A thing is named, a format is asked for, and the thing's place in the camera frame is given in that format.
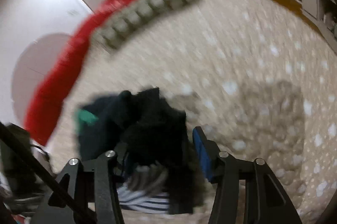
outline striped fabric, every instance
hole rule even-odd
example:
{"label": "striped fabric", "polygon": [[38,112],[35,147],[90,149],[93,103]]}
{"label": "striped fabric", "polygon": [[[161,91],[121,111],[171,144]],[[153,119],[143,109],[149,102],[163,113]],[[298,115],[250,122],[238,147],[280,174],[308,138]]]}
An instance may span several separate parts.
{"label": "striped fabric", "polygon": [[169,195],[163,191],[167,176],[167,169],[159,164],[138,166],[117,189],[121,207],[143,213],[168,213]]}

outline blue gripper pad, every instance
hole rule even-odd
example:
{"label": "blue gripper pad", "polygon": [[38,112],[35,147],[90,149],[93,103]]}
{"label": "blue gripper pad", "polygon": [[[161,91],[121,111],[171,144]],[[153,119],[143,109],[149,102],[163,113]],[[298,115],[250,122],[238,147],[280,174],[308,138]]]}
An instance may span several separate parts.
{"label": "blue gripper pad", "polygon": [[207,140],[199,126],[193,129],[192,136],[203,175],[209,182],[212,182],[214,178],[213,166],[220,149],[214,141]]}

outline red cushion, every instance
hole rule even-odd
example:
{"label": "red cushion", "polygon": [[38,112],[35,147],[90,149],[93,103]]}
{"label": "red cushion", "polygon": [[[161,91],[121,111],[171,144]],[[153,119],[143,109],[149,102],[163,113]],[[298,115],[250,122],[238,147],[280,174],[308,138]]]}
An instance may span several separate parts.
{"label": "red cushion", "polygon": [[46,145],[60,117],[63,100],[78,78],[90,42],[92,31],[113,12],[121,10],[134,0],[105,0],[70,38],[55,65],[36,88],[28,105],[24,128],[31,138]]}

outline gray egg carton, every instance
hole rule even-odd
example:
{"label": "gray egg carton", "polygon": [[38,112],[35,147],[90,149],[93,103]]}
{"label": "gray egg carton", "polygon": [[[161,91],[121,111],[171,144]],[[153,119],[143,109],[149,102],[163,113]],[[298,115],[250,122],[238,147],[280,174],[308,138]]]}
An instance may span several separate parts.
{"label": "gray egg carton", "polygon": [[119,48],[132,33],[160,14],[178,10],[196,0],[136,0],[109,17],[92,33],[90,41]]}

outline black rod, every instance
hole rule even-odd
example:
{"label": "black rod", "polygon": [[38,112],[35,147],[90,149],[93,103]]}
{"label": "black rod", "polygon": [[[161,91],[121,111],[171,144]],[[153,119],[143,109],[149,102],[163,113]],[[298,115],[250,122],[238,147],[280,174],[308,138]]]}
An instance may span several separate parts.
{"label": "black rod", "polygon": [[96,222],[75,202],[75,200],[57,183],[40,162],[1,122],[0,139],[11,148],[18,157],[26,163],[85,223],[96,224]]}

